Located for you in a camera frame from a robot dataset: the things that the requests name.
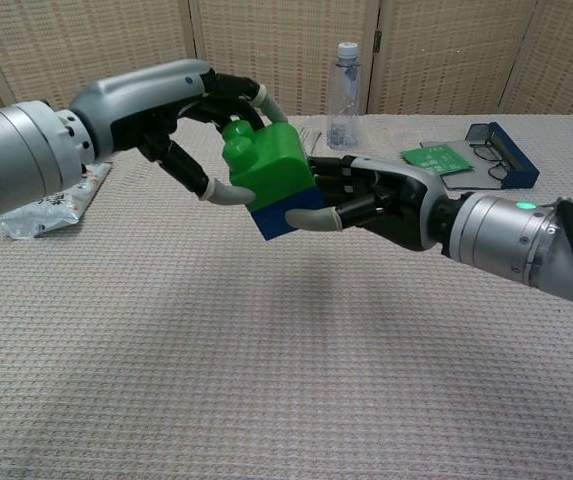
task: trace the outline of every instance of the white tablecloth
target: white tablecloth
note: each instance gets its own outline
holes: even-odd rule
[[[541,170],[501,195],[573,198],[573,117],[372,116],[359,151],[489,119]],[[212,127],[176,138],[226,177]],[[365,231],[264,242],[122,153],[80,225],[0,231],[0,478],[573,478],[573,304]]]

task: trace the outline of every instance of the eyeglasses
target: eyeglasses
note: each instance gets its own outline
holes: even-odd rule
[[[500,182],[506,178],[510,170],[510,164],[501,154],[501,152],[493,145],[490,138],[484,140],[484,143],[471,143],[473,153],[482,160],[493,162],[493,166],[488,169],[488,175],[499,180]]]

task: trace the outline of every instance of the green led light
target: green led light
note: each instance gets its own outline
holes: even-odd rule
[[[517,202],[517,208],[521,208],[522,210],[533,210],[537,208],[537,205],[530,202]]]

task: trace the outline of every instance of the robotic hand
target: robotic hand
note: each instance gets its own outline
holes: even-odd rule
[[[170,139],[177,119],[233,119],[253,129],[287,122],[264,86],[215,73],[200,60],[181,60],[99,81],[67,110],[44,102],[0,109],[0,214],[77,183],[82,164],[138,148],[198,198],[247,205],[255,192],[209,178]],[[360,227],[404,248],[442,253],[461,263],[573,301],[573,204],[510,202],[481,193],[450,199],[425,170],[368,157],[309,158],[326,208],[293,209],[294,228]]]

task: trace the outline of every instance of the textured table surface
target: textured table surface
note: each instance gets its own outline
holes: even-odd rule
[[[502,195],[573,197],[573,117],[372,116],[360,151],[489,119],[541,170]],[[177,139],[225,178],[214,129]],[[573,478],[573,304],[364,231],[266,243],[114,160],[80,225],[0,231],[0,478]]]

